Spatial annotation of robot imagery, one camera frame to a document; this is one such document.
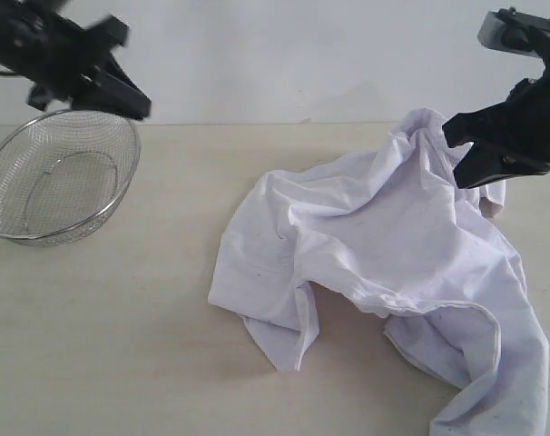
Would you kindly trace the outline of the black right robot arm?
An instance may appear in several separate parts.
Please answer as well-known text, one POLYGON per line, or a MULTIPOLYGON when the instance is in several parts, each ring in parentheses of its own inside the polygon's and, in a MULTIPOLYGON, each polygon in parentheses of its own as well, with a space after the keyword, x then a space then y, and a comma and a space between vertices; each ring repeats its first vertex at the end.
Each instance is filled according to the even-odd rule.
POLYGON ((504 102, 442 126, 448 147, 472 144, 453 171, 460 189, 550 173, 550 37, 533 27, 525 34, 543 60, 542 76, 516 84, 504 102))

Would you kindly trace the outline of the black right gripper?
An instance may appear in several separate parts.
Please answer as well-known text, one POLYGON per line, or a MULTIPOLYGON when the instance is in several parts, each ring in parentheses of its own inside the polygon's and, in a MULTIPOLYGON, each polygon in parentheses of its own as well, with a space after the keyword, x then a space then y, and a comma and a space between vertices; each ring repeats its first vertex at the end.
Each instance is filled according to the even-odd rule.
POLYGON ((506 101, 442 125, 447 146, 472 143, 453 175, 460 189, 550 173, 550 78, 522 81, 506 101))

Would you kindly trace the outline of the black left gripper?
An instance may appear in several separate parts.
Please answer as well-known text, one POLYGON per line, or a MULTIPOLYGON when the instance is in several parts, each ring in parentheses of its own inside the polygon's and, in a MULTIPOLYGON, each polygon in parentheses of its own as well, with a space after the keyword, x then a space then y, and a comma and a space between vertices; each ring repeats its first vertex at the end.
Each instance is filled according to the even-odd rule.
POLYGON ((74 110, 134 121, 150 117, 152 100, 112 55, 129 27, 117 17, 81 27, 60 14, 64 1, 0 1, 2 74, 30 80, 26 102, 46 111, 54 100, 74 110))

